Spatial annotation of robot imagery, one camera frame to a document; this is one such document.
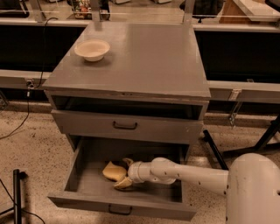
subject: bowl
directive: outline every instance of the bowl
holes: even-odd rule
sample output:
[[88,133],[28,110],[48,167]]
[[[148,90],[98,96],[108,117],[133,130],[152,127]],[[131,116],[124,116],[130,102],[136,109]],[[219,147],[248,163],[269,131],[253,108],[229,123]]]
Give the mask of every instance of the bowl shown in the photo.
[[104,57],[109,49],[110,45],[106,41],[89,39],[77,44],[74,51],[77,55],[83,57],[87,61],[98,61]]

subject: cabinet top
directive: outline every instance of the cabinet top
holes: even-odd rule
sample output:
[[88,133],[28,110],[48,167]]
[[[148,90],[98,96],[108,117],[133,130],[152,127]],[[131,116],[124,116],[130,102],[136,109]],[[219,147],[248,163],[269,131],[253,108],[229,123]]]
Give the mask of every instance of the cabinet top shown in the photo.
[[[100,61],[85,61],[74,47],[86,39],[109,42],[109,52]],[[210,98],[194,31],[187,24],[91,22],[44,89]]]

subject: black cable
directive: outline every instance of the black cable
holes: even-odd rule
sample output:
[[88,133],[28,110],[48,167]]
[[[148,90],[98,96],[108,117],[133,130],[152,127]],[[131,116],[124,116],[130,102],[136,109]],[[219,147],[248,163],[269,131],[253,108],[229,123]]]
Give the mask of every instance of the black cable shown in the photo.
[[[7,192],[7,194],[9,195],[9,198],[11,199],[11,201],[13,202],[13,204],[14,204],[16,207],[18,207],[18,205],[15,203],[15,200],[11,197],[11,194],[9,193],[7,187],[5,186],[5,184],[3,183],[3,181],[2,181],[1,179],[0,179],[0,182],[1,182],[2,186],[3,186],[3,189],[4,189],[4,190]],[[21,208],[21,207],[20,207],[20,209],[21,209],[21,211],[23,211],[24,213],[31,214],[31,215],[37,217],[38,219],[40,219],[40,220],[45,224],[44,220],[43,220],[41,217],[39,217],[37,214],[28,212],[28,211],[24,210],[24,209]]]
[[52,19],[58,19],[56,17],[50,17],[45,21],[45,25],[43,28],[43,41],[44,41],[44,50],[43,50],[43,65],[42,65],[42,71],[41,71],[41,76],[40,76],[40,80],[38,85],[35,88],[39,88],[42,84],[42,79],[43,79],[43,74],[44,74],[44,70],[45,70],[45,65],[46,65],[46,26],[48,24],[48,22]]
[[30,90],[28,90],[28,92],[27,92],[27,116],[21,122],[21,124],[19,124],[19,126],[16,129],[14,129],[10,134],[8,134],[7,136],[0,136],[0,140],[5,139],[6,137],[10,137],[15,131],[17,131],[18,129],[20,129],[24,125],[25,121],[27,120],[27,118],[29,117],[29,114],[30,114],[30,110],[29,110],[29,94],[30,94]]

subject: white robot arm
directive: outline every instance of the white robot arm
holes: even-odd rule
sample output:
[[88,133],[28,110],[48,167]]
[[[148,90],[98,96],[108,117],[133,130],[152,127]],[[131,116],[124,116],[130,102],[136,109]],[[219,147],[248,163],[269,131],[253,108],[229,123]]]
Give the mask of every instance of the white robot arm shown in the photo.
[[129,167],[132,183],[191,182],[227,197],[227,224],[280,223],[280,170],[268,158],[249,153],[238,157],[229,171],[175,164],[157,157]]

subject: drawer front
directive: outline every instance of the drawer front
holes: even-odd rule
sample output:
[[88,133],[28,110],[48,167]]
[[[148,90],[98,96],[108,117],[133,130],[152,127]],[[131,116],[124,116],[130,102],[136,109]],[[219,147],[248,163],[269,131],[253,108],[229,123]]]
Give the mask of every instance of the drawer front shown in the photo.
[[63,134],[195,144],[202,121],[136,115],[109,115],[77,111],[52,111]]
[[181,163],[184,154],[186,145],[182,144],[83,137],[64,191],[48,197],[58,207],[189,221],[196,210],[184,202],[180,181],[171,185],[145,182],[134,184],[128,191],[117,191],[115,182],[102,175],[109,161],[123,165],[123,158],[151,161],[161,156]]

